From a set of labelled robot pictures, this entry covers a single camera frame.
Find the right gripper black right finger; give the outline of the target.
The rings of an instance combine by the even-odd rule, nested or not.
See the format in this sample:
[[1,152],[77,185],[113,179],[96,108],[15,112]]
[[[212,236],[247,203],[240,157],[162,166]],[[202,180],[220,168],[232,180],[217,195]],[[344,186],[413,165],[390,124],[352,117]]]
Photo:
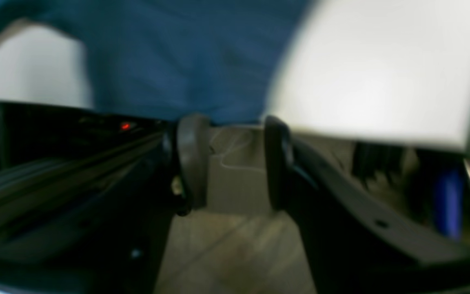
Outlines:
[[269,201],[296,223],[319,294],[470,294],[470,246],[400,216],[269,116]]

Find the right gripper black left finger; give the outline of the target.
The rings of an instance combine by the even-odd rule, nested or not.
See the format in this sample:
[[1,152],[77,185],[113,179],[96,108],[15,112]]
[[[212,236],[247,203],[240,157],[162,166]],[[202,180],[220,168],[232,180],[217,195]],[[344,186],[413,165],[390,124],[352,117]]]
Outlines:
[[210,119],[0,171],[0,294],[151,294],[171,223],[206,204]]

